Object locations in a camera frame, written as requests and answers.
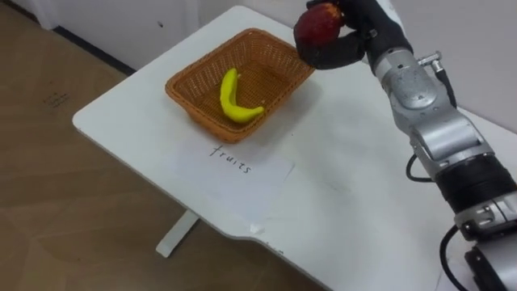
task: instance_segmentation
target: baseboard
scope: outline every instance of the baseboard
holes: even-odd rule
[[[104,52],[102,49],[97,48],[96,46],[92,45],[91,43],[87,42],[86,40],[82,39],[81,37],[74,35],[72,32],[66,30],[65,28],[63,28],[61,26],[54,28],[53,31],[55,33],[57,33],[58,35],[65,37],[67,40],[71,41],[72,43],[76,44],[81,49],[84,49],[88,53],[91,53],[92,55],[97,57],[99,60],[104,61],[108,65],[119,70],[123,74],[130,76],[136,72],[136,70],[133,69],[132,67],[124,64],[122,61],[115,59],[110,54]]]
[[[18,11],[21,15],[29,18],[30,20],[34,21],[35,23],[38,23],[38,19],[36,18],[36,16],[34,14],[32,14],[31,12],[29,11],[26,11],[25,8],[21,7],[20,5],[12,2],[11,0],[2,0],[2,2],[4,2],[7,6],[9,6],[10,8]]]

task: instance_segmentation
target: woven basket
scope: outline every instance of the woven basket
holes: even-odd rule
[[[232,68],[240,74],[237,105],[265,109],[247,124],[225,116],[219,100],[222,79]],[[218,139],[236,143],[264,123],[313,71],[290,44],[251,28],[177,73],[167,82],[166,92]]]

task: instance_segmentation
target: red apple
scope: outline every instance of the red apple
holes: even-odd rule
[[[297,43],[322,46],[339,37],[343,17],[339,8],[331,3],[318,4],[300,16],[294,27]]]

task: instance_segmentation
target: yellow banana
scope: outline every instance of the yellow banana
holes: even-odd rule
[[[221,84],[221,106],[227,117],[237,123],[247,123],[264,112],[264,108],[242,108],[237,105],[237,69],[226,72]]]

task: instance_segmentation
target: laminate floor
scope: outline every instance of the laminate floor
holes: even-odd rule
[[[71,124],[124,78],[0,2],[0,290],[320,290],[204,223],[155,253],[183,209]]]

